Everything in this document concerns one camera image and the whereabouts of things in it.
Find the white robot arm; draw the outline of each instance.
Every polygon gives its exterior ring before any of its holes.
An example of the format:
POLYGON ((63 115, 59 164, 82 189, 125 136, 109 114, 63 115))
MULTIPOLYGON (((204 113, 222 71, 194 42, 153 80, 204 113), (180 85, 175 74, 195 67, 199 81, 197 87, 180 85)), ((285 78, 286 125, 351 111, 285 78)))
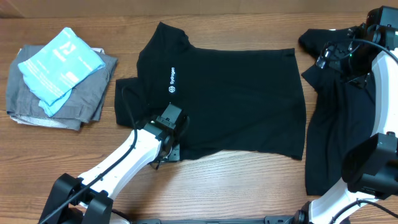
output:
POLYGON ((145 165, 178 161, 179 144, 175 140, 188 125, 189 117, 169 104, 161 116, 136 130, 137 136, 132 131, 119 148, 91 170, 78 178, 63 174, 53 185, 40 224, 128 224, 121 213, 112 212, 113 200, 145 165), (86 212, 68 208, 69 203, 84 206, 86 212))
MULTIPOLYGON (((398 49, 392 53, 398 56, 398 49)), ((372 70, 376 84, 376 116, 372 136, 377 133, 398 133, 398 64, 382 51, 373 60, 372 70)), ((310 203, 309 221, 313 224, 329 223, 341 209, 361 199, 377 201, 374 195, 349 191, 347 183, 340 179, 325 195, 310 203)), ((360 208, 359 204, 350 208, 336 223, 360 208)))

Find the black fabric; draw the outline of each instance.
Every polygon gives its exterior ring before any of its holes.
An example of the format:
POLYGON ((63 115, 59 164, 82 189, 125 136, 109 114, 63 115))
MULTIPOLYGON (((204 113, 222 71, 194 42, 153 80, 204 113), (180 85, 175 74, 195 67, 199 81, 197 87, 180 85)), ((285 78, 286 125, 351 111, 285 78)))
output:
POLYGON ((137 72, 137 78, 116 81, 116 121, 131 125, 124 86, 132 90, 126 96, 136 119, 162 114, 169 103, 182 108, 190 125, 180 141, 181 160, 222 149, 302 158, 305 102, 294 49, 198 49, 184 31, 160 23, 137 72))
MULTIPOLYGON (((300 45, 317 58, 328 41, 346 39, 345 30, 310 29, 300 45)), ((341 177, 344 155, 372 133, 376 96, 374 80, 360 90, 340 82, 331 68, 310 67, 302 74, 318 93, 317 107, 307 131, 305 186, 308 195, 323 195, 341 177)))

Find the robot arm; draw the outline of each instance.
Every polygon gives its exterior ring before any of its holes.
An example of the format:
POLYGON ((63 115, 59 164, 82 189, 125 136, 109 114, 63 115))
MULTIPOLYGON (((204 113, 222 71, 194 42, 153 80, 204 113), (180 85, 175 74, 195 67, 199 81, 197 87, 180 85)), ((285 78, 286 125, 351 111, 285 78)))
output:
MULTIPOLYGON (((108 197, 115 200, 123 187, 134 177, 134 175, 148 163, 154 161, 161 147, 161 141, 156 136, 144 129, 138 130, 138 139, 135 149, 120 162, 114 169, 107 173, 102 180, 91 186, 96 192, 105 190, 108 197)), ((87 185, 94 180, 100 173, 116 162, 126 151, 134 140, 134 131, 131 132, 127 140, 104 161, 99 163, 91 170, 79 175, 83 185, 87 185)))
POLYGON ((82 173, 78 178, 63 174, 51 189, 40 223, 45 220, 46 224, 129 224, 120 213, 112 212, 113 200, 148 163, 178 161, 179 144, 176 139, 187 126, 188 117, 183 115, 180 108, 170 104, 161 116, 153 117, 142 129, 137 130, 137 136, 132 131, 119 148, 91 170, 82 173), (78 197, 76 195, 76 200, 70 202, 72 205, 84 206, 85 213, 68 206, 60 207, 125 155, 135 138, 137 141, 134 149, 119 164, 95 182, 89 191, 84 191, 78 197))
MULTIPOLYGON (((396 14, 397 9, 381 7, 371 11, 368 15, 366 27, 372 23, 378 23, 381 33, 375 31, 378 39, 373 38, 386 47, 398 47, 398 30, 394 36, 388 36, 381 23, 389 21, 389 15, 396 14)), ((397 28, 396 23, 387 29, 397 28)), ((356 79, 347 79, 352 71, 346 72, 349 68, 360 68, 357 71, 366 71, 369 63, 366 63, 371 54, 359 55, 358 52, 374 53, 375 49, 357 51, 359 59, 353 61, 350 66, 342 63, 331 64, 342 73, 342 80, 351 80, 352 84, 361 86, 356 79)), ((391 51, 398 56, 398 48, 391 51)), ((391 164, 391 160, 398 159, 397 138, 398 133, 398 64, 392 57, 381 51, 373 59, 371 69, 376 84, 376 115, 372 138, 354 148, 343 163, 343 177, 321 198, 312 201, 308 206, 308 220, 313 224, 330 223, 332 218, 342 209, 358 200, 375 202, 379 199, 386 199, 390 195, 398 194, 398 183, 395 180, 397 167, 391 164)), ((340 223, 346 217, 361 208, 361 205, 353 206, 341 214, 335 223, 340 223)))

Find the black cable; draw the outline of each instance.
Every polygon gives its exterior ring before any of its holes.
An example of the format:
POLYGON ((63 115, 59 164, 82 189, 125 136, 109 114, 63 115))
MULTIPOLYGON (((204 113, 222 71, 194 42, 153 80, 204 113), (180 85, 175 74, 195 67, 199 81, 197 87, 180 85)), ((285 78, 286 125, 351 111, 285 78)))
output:
POLYGON ((392 215, 393 217, 398 218, 398 214, 396 214, 396 213, 390 211, 389 209, 386 209, 385 207, 383 207, 383 206, 381 206, 381 205, 379 205, 379 204, 377 204, 377 203, 370 202, 370 201, 368 201, 368 200, 357 200, 356 202, 353 202, 353 203, 351 203, 351 204, 345 206, 343 209, 341 209, 333 218, 331 218, 331 221, 330 221, 329 224, 335 223, 336 220, 338 219, 338 217, 340 217, 342 214, 344 214, 345 212, 347 212, 347 210, 349 210, 350 208, 354 207, 355 205, 360 206, 361 203, 366 203, 366 204, 373 205, 373 206, 375 206, 375 207, 377 207, 377 208, 380 208, 381 210, 387 212, 388 214, 392 215))
POLYGON ((123 159, 125 159, 129 153, 134 149, 137 143, 137 128, 136 128, 136 123, 134 121, 134 118, 132 117, 132 113, 130 110, 129 105, 127 104, 127 100, 124 97, 124 89, 127 86, 122 88, 122 98, 123 98, 123 103, 126 107, 127 113, 130 116, 131 123, 132 123, 132 128, 134 130, 134 140, 132 144, 130 145, 130 148, 126 151, 126 153, 123 154, 116 162, 114 162, 111 166, 109 166, 104 172, 102 172, 100 175, 98 175, 94 180, 92 180, 89 184, 87 184, 85 187, 83 187, 81 190, 79 190, 75 195, 72 195, 68 200, 63 202, 61 206, 59 206, 57 209, 55 209, 52 213, 48 214, 42 221, 39 222, 39 224, 46 224, 46 222, 53 217, 56 213, 58 213, 60 210, 64 209, 69 205, 70 202, 76 200, 81 194, 87 192, 92 185, 97 183, 97 181, 101 180, 109 171, 111 171, 113 168, 115 168, 123 159))
POLYGON ((117 211, 116 209, 112 209, 112 213, 115 213, 115 214, 119 215, 120 217, 122 217, 125 220, 127 220, 127 222, 129 222, 129 224, 132 224, 132 220, 130 220, 130 218, 126 214, 124 214, 123 212, 117 211))
POLYGON ((374 42, 368 41, 368 40, 363 40, 363 39, 346 39, 346 40, 337 40, 337 41, 333 41, 333 43, 340 43, 340 42, 360 42, 360 43, 365 43, 365 44, 369 44, 372 45, 373 47, 377 47, 378 49, 381 49, 382 51, 384 51, 385 53, 387 53, 390 57, 392 57, 392 59, 394 59, 396 61, 396 63, 398 63, 398 58, 391 53, 391 51, 387 50, 385 47, 376 44, 374 42))

